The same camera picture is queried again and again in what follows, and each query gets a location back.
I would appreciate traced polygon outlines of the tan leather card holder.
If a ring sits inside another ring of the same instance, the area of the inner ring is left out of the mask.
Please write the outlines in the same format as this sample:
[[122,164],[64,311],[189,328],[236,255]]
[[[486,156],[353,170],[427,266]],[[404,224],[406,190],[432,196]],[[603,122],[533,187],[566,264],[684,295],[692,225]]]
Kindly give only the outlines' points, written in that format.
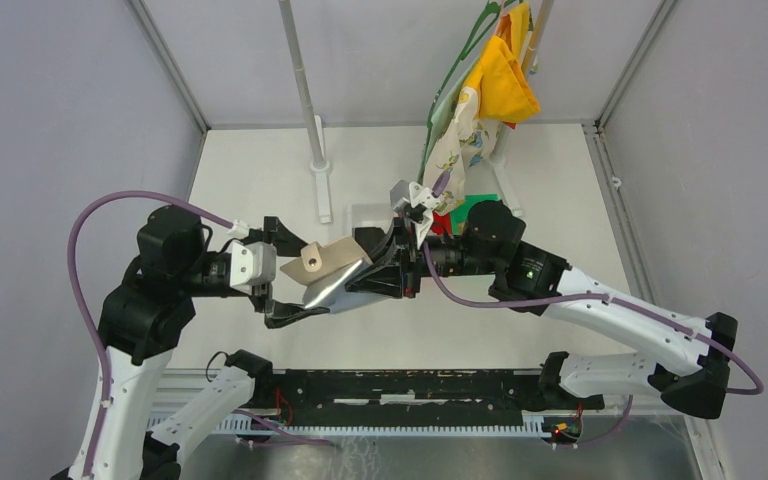
[[368,254],[357,241],[343,237],[327,245],[308,244],[298,258],[282,265],[280,271],[305,287],[302,296],[305,309],[324,308],[338,314],[386,299],[375,293],[348,290],[349,281],[371,265]]

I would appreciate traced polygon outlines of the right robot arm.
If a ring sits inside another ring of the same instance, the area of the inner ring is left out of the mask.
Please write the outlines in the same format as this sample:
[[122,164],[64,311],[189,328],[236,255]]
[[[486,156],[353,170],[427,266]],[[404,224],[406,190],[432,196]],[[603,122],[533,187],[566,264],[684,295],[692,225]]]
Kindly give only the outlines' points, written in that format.
[[372,264],[348,283],[353,293],[411,298],[423,279],[491,276],[485,309],[509,309],[566,321],[627,347],[624,354],[553,352],[537,392],[551,408],[574,398],[651,396],[683,414],[717,419],[730,394],[737,320],[716,312],[678,314],[625,294],[527,243],[526,225],[498,200],[471,207],[460,234],[418,241],[409,220],[357,227],[354,239]]

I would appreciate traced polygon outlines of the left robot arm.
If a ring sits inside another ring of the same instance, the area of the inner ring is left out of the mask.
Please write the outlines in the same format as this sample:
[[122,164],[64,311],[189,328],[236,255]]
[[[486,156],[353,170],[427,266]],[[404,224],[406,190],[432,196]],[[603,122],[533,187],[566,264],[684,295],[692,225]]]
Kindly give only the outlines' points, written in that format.
[[271,363],[252,353],[230,355],[213,385],[158,425],[149,422],[160,381],[198,298],[246,298],[270,327],[310,315],[274,300],[280,257],[296,257],[303,241],[278,219],[259,228],[229,223],[226,245],[209,247],[219,218],[177,202],[152,212],[137,233],[138,253],[86,324],[99,360],[94,407],[64,479],[176,479],[194,451],[245,403],[274,394]]

